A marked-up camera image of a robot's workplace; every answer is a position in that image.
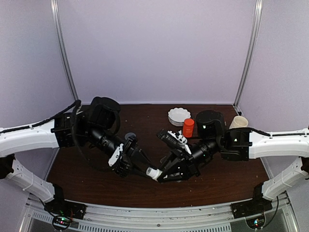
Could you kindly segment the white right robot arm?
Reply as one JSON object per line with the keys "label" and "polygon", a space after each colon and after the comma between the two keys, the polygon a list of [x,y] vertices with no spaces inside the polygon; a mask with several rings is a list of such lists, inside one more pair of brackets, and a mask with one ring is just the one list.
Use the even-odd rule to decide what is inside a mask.
{"label": "white right robot arm", "polygon": [[220,112],[206,110],[196,116],[199,142],[189,145],[180,133],[161,130],[157,136],[171,153],[156,170],[159,183],[188,180],[200,174],[199,165],[220,153],[227,161],[248,161],[262,157],[295,156],[296,160],[276,177],[262,183],[248,201],[248,210],[258,213],[267,201],[309,176],[309,130],[264,132],[254,128],[226,129]]}

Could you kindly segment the white pill bottle green label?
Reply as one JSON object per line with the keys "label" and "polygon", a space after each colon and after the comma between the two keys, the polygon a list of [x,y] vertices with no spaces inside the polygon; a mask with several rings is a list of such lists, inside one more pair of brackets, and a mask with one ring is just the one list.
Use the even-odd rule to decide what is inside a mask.
{"label": "white pill bottle green label", "polygon": [[157,181],[158,177],[162,174],[162,171],[159,169],[154,169],[152,167],[148,167],[146,170],[147,176]]}

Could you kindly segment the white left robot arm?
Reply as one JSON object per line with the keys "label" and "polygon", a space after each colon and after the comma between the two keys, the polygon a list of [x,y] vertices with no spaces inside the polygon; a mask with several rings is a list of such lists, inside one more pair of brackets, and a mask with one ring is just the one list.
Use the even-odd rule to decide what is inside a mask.
{"label": "white left robot arm", "polygon": [[120,177],[128,174],[144,176],[138,163],[151,161],[138,147],[137,138],[126,140],[117,136],[120,129],[121,107],[108,97],[95,97],[85,110],[76,100],[56,115],[34,124],[0,131],[0,177],[14,182],[23,191],[37,196],[58,214],[66,214],[70,207],[64,200],[60,186],[46,182],[26,169],[15,157],[16,153],[41,148],[76,147],[89,143],[109,158],[108,165]]}

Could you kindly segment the grey capped pill bottle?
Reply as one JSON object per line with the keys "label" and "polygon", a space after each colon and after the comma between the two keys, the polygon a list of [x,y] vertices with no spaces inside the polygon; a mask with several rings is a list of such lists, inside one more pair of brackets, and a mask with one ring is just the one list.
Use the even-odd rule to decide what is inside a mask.
{"label": "grey capped pill bottle", "polygon": [[134,140],[136,139],[136,135],[133,132],[128,132],[125,134],[125,140]]}

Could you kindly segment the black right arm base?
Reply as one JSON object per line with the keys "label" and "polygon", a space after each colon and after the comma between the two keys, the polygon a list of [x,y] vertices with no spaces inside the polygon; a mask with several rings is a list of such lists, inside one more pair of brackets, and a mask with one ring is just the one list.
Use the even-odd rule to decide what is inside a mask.
{"label": "black right arm base", "polygon": [[254,187],[252,199],[231,204],[234,219],[260,214],[272,209],[272,201],[263,198],[262,186],[263,183]]}

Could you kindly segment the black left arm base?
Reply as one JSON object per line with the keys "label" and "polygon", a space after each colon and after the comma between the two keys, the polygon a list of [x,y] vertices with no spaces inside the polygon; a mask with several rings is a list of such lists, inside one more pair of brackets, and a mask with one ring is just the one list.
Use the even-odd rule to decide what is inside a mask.
{"label": "black left arm base", "polygon": [[41,203],[44,205],[44,210],[52,216],[54,229],[63,231],[69,228],[73,219],[84,219],[86,205],[65,200],[63,189],[57,184],[53,184],[53,187],[54,199],[48,203]]}

